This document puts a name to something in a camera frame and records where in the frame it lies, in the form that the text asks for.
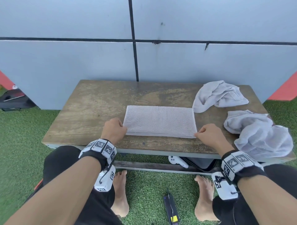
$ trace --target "green turf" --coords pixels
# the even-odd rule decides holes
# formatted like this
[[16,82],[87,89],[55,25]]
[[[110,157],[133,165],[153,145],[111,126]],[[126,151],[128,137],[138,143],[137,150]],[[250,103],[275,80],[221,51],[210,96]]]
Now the green turf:
[[[267,101],[265,108],[276,124],[290,128],[297,141],[297,99],[291,102]],[[44,158],[51,149],[41,140],[59,111],[32,108],[0,112],[0,224],[3,224],[25,201],[42,178]],[[128,154],[121,160],[168,163],[165,156]],[[291,165],[297,167],[296,161]],[[128,171],[127,198],[130,212],[124,224],[167,224],[162,196],[166,187],[172,192],[181,224],[199,223],[194,207],[199,196],[193,175]]]

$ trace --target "wood grain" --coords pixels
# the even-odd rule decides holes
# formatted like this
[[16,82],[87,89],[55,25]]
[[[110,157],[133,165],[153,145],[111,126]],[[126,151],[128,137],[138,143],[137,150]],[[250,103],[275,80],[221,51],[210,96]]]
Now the wood grain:
[[[149,83],[130,81],[81,80],[43,138],[43,143],[87,145],[100,137],[105,121],[118,117],[124,120],[127,105],[192,107],[196,93],[203,84]],[[226,131],[223,122],[228,111],[251,110],[267,113],[252,88],[239,85],[249,104],[217,108],[195,113],[197,130],[204,124],[220,127],[230,143],[237,138]],[[118,148],[149,149],[177,152],[213,153],[201,141],[174,137],[128,136]]]

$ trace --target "hand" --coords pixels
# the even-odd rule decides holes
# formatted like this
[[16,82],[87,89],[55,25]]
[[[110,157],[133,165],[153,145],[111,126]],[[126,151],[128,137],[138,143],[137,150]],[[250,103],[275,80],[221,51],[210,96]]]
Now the hand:
[[233,146],[223,135],[222,130],[213,123],[204,125],[199,132],[194,135],[205,145],[217,150],[220,156],[223,156],[228,151],[234,150]]
[[101,139],[107,139],[115,145],[126,133],[127,127],[123,126],[119,118],[113,118],[105,122]]

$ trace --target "crumpled towel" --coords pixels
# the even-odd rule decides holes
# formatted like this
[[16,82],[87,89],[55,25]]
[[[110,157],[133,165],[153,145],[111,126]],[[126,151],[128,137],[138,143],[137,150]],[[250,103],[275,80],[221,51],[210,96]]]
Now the crumpled towel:
[[195,113],[202,113],[213,105],[232,107],[248,103],[249,101],[239,91],[239,87],[220,80],[204,84],[196,94],[192,108]]
[[128,105],[123,126],[127,135],[195,138],[192,108]]
[[227,131],[240,134],[234,141],[238,150],[255,160],[283,157],[293,149],[293,140],[288,128],[275,125],[268,114],[245,111],[229,111],[224,122]]

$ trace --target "gray wall panel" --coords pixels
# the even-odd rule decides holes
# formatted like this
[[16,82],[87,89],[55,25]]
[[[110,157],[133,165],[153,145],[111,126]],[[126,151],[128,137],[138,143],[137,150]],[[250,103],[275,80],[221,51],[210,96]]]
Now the gray wall panel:
[[251,85],[264,102],[297,71],[297,46],[136,43],[139,81]]
[[0,37],[131,39],[128,0],[1,0]]
[[136,39],[297,42],[296,0],[132,0]]
[[0,41],[0,70],[51,110],[62,109],[81,79],[136,81],[132,43]]

